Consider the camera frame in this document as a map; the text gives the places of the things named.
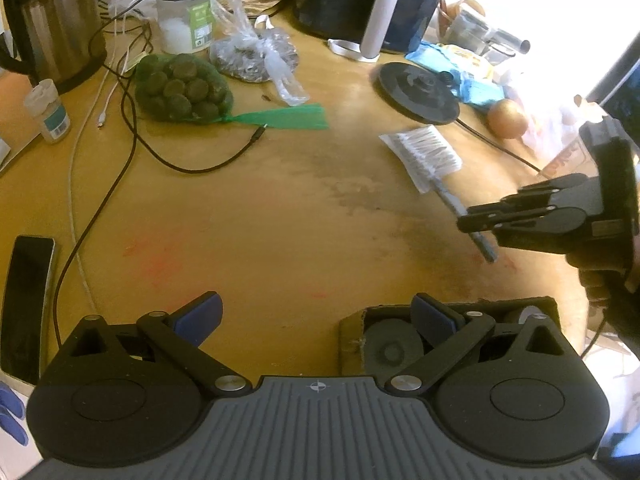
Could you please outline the right human hand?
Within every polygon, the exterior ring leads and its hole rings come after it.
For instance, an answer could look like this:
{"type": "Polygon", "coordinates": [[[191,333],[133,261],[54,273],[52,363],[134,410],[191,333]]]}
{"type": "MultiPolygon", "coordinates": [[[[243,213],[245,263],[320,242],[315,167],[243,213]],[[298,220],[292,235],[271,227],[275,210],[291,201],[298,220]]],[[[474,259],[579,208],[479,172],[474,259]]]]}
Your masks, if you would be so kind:
{"type": "Polygon", "coordinates": [[[604,324],[639,356],[639,291],[630,292],[615,271],[580,271],[579,279],[590,306],[602,311],[604,324]]]}

